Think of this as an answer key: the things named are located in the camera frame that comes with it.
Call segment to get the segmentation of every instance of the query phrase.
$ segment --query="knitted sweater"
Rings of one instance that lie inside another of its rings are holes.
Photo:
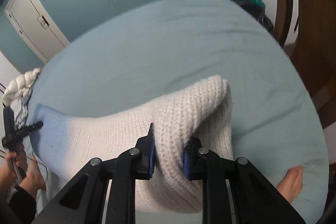
[[[192,135],[220,157],[232,159],[231,94],[215,75],[146,104],[100,118],[69,117],[38,105],[32,122],[44,126],[34,152],[54,173],[71,179],[91,158],[108,160],[135,146],[154,122],[156,166],[149,181],[136,181],[136,209],[194,213],[202,209],[202,184],[183,173],[183,150]]]

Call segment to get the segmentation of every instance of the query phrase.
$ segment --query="bare foot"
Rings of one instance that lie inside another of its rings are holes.
[[[303,167],[297,166],[290,168],[277,186],[279,193],[289,202],[292,203],[302,190],[302,173]]]
[[[31,178],[34,183],[36,183],[38,189],[46,189],[45,182],[38,167],[36,158],[33,155],[31,156],[31,162],[28,166],[27,177]]]

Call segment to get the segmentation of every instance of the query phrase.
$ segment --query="white puffer jacket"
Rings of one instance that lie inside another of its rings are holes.
[[[29,94],[31,86],[34,84],[37,76],[41,73],[40,68],[35,68],[12,80],[2,97],[5,106],[9,106],[16,98],[24,98]]]

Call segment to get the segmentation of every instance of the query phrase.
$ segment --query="mattress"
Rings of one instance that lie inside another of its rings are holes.
[[[273,37],[230,0],[159,0],[112,18],[56,55],[37,80],[38,103],[79,117],[120,112],[211,75],[232,92],[234,157],[248,158],[273,184],[304,167],[293,207],[307,224],[323,213],[327,150],[314,105]],[[26,140],[30,150],[37,141]],[[49,171],[38,211],[66,183]],[[200,223],[201,214],[138,212],[137,223]]]

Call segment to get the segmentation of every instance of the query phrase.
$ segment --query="human hand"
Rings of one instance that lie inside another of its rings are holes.
[[[16,165],[20,168],[22,168],[24,171],[28,168],[27,163],[27,157],[25,152],[25,147],[23,144],[19,144],[17,146],[17,153],[16,152],[7,152],[5,154],[5,165],[4,168],[6,168],[10,173],[16,176],[14,166],[12,163],[12,159],[16,159]]]

